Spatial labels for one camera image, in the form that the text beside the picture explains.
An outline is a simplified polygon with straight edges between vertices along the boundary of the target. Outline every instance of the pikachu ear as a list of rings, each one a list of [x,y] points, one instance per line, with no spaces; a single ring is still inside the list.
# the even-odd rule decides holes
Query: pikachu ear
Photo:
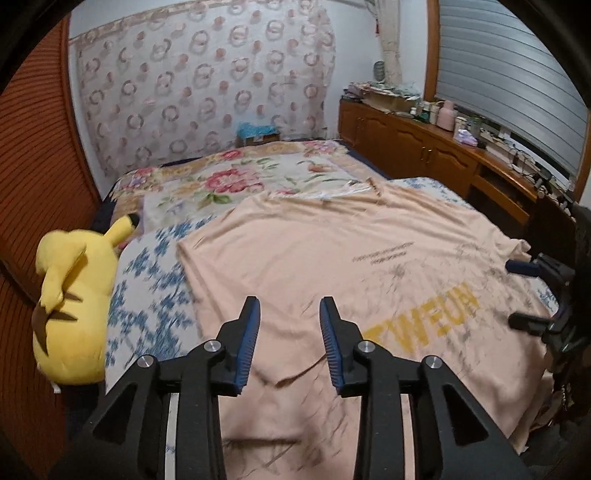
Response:
[[[130,213],[119,218],[111,228],[105,233],[105,239],[116,247],[134,233],[135,227],[139,224],[139,216],[136,213]]]
[[[85,251],[84,241],[61,230],[49,232],[39,242],[35,269],[37,273],[45,274],[40,303],[47,313],[63,300],[64,280]]]

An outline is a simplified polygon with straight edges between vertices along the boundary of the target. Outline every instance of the pink t-shirt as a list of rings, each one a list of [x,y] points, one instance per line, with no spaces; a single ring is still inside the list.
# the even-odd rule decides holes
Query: pink t-shirt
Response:
[[[506,325],[517,310],[548,315],[529,281],[505,272],[527,249],[475,210],[388,183],[332,200],[261,193],[181,241],[206,337],[247,295],[261,301],[249,384],[220,399],[230,478],[266,478],[273,455],[273,475],[352,476],[359,401],[330,384],[324,296],[394,355],[442,357],[509,436],[545,368],[541,342]]]

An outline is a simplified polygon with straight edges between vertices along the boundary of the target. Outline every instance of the cabinet door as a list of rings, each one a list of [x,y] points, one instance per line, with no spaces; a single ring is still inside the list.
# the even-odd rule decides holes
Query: cabinet door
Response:
[[[351,147],[355,147],[359,128],[359,105],[352,102],[341,102],[339,108],[339,135]]]
[[[413,125],[399,124],[396,137],[391,175],[395,179],[422,177],[425,175],[426,136]]]
[[[394,135],[395,130],[388,115],[380,112],[364,112],[355,150],[384,173],[389,174],[388,167],[393,155]]]
[[[426,154],[427,176],[465,198],[478,162],[460,148],[434,139]]]

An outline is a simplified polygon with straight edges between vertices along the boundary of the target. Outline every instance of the white wall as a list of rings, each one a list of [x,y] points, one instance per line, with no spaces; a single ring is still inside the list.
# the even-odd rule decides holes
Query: white wall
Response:
[[[423,94],[427,73],[427,0],[400,0],[402,82]]]
[[[326,100],[324,118],[328,138],[338,136],[339,99],[349,82],[374,78],[374,63],[382,59],[375,19],[363,0],[320,0],[335,31],[336,63]]]
[[[371,80],[373,65],[381,59],[381,50],[375,34],[375,20],[365,8],[363,0],[320,1],[328,12],[336,40],[335,70],[324,101],[327,136],[335,138],[337,137],[339,99],[343,88],[349,82]],[[86,0],[72,12],[70,38],[113,20],[172,3],[174,2],[171,0]],[[73,61],[70,62],[70,78],[72,85],[77,85],[77,73]],[[116,179],[106,177],[99,166],[83,120],[82,104],[76,88],[73,89],[72,98],[86,158],[97,188],[104,197]]]

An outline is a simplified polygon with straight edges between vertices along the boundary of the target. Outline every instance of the pikachu plush toy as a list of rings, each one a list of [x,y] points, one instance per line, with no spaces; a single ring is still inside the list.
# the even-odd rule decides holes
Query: pikachu plush toy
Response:
[[[104,380],[107,317],[118,262],[114,248],[138,223],[132,213],[104,235],[56,230],[39,242],[35,267],[45,277],[33,311],[33,353],[53,382]]]

